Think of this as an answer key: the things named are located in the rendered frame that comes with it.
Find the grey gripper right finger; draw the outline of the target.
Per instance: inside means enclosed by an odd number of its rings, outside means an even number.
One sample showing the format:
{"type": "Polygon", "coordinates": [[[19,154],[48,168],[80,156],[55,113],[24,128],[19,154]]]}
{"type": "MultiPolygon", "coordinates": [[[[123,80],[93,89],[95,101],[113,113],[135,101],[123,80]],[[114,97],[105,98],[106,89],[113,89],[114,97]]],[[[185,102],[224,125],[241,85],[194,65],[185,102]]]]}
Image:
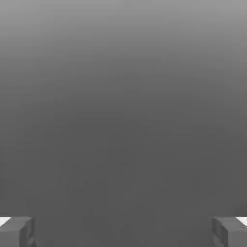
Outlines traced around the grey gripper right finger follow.
{"type": "Polygon", "coordinates": [[[247,217],[213,217],[213,247],[247,247],[247,217]]]}

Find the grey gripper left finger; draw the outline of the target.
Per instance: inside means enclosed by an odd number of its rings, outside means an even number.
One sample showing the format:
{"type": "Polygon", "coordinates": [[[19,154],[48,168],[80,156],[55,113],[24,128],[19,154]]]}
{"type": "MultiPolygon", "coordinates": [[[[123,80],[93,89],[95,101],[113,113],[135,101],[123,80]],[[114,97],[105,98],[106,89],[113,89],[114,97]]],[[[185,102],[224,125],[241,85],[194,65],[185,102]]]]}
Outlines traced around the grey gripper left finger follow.
{"type": "Polygon", "coordinates": [[[4,217],[0,223],[0,247],[36,247],[35,218],[4,217]]]}

